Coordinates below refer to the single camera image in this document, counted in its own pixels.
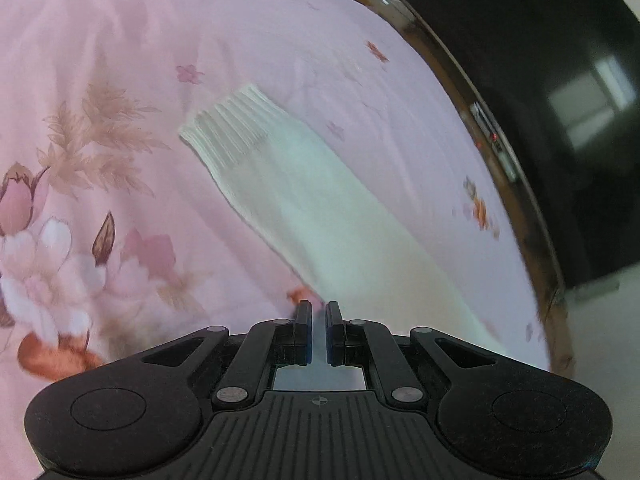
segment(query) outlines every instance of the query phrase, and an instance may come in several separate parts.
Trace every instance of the crosshair marking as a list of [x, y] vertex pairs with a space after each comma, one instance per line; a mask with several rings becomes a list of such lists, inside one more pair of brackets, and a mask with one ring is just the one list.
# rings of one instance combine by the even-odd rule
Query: crosshair marking
[[311, 402], [314, 403], [316, 406], [324, 406], [326, 403], [329, 402], [329, 400], [326, 397], [323, 397], [322, 395], [318, 395], [317, 397], [314, 397], [313, 399], [311, 399]]

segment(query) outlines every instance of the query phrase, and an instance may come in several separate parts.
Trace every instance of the metal rivet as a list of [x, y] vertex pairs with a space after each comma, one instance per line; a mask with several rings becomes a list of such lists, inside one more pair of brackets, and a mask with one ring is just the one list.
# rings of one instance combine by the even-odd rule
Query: metal rivet
[[228, 386], [226, 388], [220, 388], [216, 393], [218, 400], [222, 402], [240, 402], [245, 400], [249, 394], [244, 388], [238, 386]]
[[393, 390], [391, 396], [398, 402], [416, 402], [422, 398], [422, 392], [418, 388], [402, 386]]

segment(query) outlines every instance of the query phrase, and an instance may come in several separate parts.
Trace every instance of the pink flower print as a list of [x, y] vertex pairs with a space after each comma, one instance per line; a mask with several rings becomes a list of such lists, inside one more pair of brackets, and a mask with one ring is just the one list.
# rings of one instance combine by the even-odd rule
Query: pink flower print
[[87, 337], [87, 310], [104, 288], [106, 269], [91, 254], [70, 254], [68, 225], [50, 218], [37, 238], [21, 231], [1, 244], [0, 288], [15, 322], [53, 348], [61, 335]]
[[201, 81], [198, 76], [204, 75], [204, 72], [198, 72], [195, 65], [177, 66], [175, 69], [178, 71], [178, 81], [181, 83], [192, 83], [199, 85]]
[[47, 170], [33, 176], [16, 162], [6, 172], [0, 189], [0, 236], [15, 235], [40, 216], [49, 192]]
[[326, 124], [326, 127], [329, 129], [329, 131], [335, 136], [338, 137], [338, 139], [342, 140], [344, 142], [344, 128], [341, 126], [338, 126], [337, 124], [335, 124], [333, 121], [329, 121]]
[[179, 283], [175, 253], [168, 235], [142, 238], [137, 229], [111, 252], [106, 290], [121, 298], [143, 298], [158, 286]]

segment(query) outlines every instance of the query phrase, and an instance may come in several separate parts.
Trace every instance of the sock cuff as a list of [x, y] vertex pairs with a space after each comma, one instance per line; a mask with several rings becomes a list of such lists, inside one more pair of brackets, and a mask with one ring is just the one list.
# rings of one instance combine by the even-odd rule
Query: sock cuff
[[180, 136], [217, 171], [238, 165], [287, 117], [253, 84], [242, 87], [185, 124]]

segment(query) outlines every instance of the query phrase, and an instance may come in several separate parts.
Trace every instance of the bed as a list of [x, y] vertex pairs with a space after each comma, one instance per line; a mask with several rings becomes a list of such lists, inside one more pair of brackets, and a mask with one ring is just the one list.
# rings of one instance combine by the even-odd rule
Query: bed
[[[428, 66], [365, 7], [0, 8], [0, 478], [39, 475], [22, 417], [52, 380], [210, 324], [241, 333], [290, 316], [305, 284], [177, 134], [248, 82], [324, 139], [510, 356], [548, 368], [529, 277], [478, 150]], [[401, 318], [401, 298], [395, 308]]]

